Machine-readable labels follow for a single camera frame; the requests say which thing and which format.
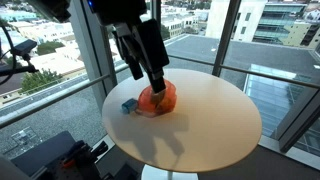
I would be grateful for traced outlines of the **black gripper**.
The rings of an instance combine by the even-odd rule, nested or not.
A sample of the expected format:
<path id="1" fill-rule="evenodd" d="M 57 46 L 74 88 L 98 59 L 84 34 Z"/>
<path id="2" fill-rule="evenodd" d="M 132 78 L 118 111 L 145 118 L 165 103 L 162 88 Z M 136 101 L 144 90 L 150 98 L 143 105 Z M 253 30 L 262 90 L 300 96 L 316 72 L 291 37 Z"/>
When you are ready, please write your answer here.
<path id="1" fill-rule="evenodd" d="M 163 67 L 169 64 L 158 22 L 150 19 L 135 25 L 115 24 L 113 35 L 122 59 L 128 64 L 135 80 L 143 77 L 141 67 L 148 73 L 154 93 L 163 91 Z"/>

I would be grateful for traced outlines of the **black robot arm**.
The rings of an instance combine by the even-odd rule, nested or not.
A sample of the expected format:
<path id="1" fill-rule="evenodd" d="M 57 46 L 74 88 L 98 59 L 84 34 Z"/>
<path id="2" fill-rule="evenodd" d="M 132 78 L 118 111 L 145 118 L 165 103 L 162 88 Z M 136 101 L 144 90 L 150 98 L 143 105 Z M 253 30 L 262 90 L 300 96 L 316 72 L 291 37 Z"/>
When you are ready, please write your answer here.
<path id="1" fill-rule="evenodd" d="M 149 78 L 155 94 L 166 89 L 163 67 L 169 64 L 158 22 L 142 21 L 147 13 L 144 0 L 85 0 L 101 26 L 112 25 L 112 34 L 121 58 L 129 66 L 133 78 Z"/>

